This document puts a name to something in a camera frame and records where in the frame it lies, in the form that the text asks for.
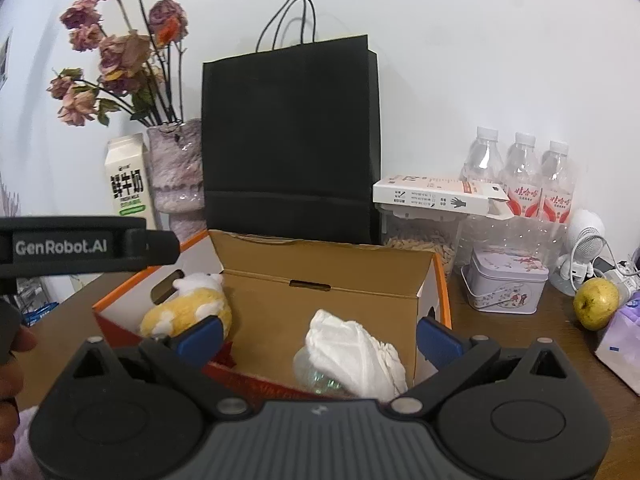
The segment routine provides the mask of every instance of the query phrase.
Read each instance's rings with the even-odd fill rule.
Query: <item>purple tissue package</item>
[[[640,396],[640,291],[613,315],[596,356]]]

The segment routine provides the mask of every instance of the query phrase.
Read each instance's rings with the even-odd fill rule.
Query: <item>green label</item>
[[[126,216],[126,215],[133,215],[135,213],[140,213],[141,211],[144,211],[146,209],[146,206],[143,205],[137,205],[135,207],[127,207],[126,209],[121,209],[120,210],[120,216]]]

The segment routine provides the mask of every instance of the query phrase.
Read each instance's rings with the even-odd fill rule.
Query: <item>wooden table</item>
[[[18,398],[22,408],[39,403],[82,341],[99,333],[91,305],[127,276],[98,278],[36,325],[38,348],[20,356],[26,374],[26,387]],[[640,479],[640,398],[594,357],[595,334],[578,327],[570,298],[547,285],[532,316],[482,314],[466,304],[461,283],[454,277],[449,284],[449,301],[453,328],[460,335],[485,334],[508,347],[528,346],[540,336],[555,339],[611,424],[611,445],[596,480]]]

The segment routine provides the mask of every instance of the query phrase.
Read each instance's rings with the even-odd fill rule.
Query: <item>open shoe box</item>
[[[417,321],[435,316],[450,327],[437,254],[212,230],[187,241],[175,265],[139,272],[94,305],[113,347],[140,340],[140,322],[154,306],[152,290],[177,270],[223,271],[237,365],[230,370],[209,363],[203,371],[249,397],[308,397],[297,391],[292,362],[320,308],[356,320],[378,340],[393,344],[409,386],[434,373],[416,348]]]

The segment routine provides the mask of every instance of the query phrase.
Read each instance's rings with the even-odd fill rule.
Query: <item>purple fuzzy fabric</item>
[[[15,453],[1,467],[1,480],[44,480],[29,447],[29,426],[38,407],[20,412],[20,426],[15,431]]]

